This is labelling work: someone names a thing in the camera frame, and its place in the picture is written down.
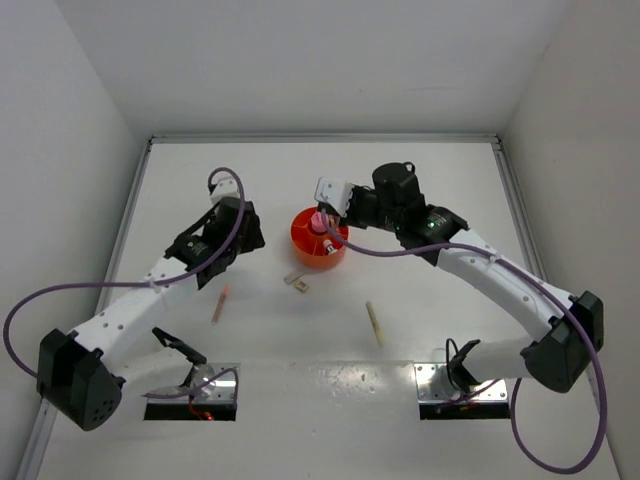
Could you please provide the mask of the pink capped glue bottle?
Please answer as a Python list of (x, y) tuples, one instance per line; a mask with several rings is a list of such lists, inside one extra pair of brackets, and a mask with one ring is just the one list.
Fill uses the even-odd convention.
[(324, 234), (326, 232), (326, 228), (322, 220), (322, 214), (320, 212), (316, 211), (312, 214), (310, 218), (310, 228), (315, 234), (318, 235)]

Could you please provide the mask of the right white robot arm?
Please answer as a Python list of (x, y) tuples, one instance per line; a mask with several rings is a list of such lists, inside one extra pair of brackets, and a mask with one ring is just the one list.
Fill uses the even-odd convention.
[(549, 285), (505, 258), (452, 210), (430, 204), (409, 162), (376, 168), (372, 186), (318, 188), (318, 207), (339, 225), (391, 232), (414, 255), (474, 287), (524, 329), (504, 342), (468, 341), (442, 370), (443, 386), (468, 393), (485, 381), (530, 378), (569, 392), (604, 344), (604, 304)]

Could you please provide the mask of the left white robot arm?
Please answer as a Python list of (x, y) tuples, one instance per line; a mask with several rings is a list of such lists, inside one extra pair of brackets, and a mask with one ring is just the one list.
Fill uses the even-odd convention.
[(167, 312), (202, 290), (244, 253), (264, 247), (260, 218), (250, 201), (225, 196), (176, 237), (141, 287), (128, 290), (68, 333), (40, 342), (36, 389), (84, 431), (104, 424), (128, 384), (115, 367), (145, 333), (158, 333)]

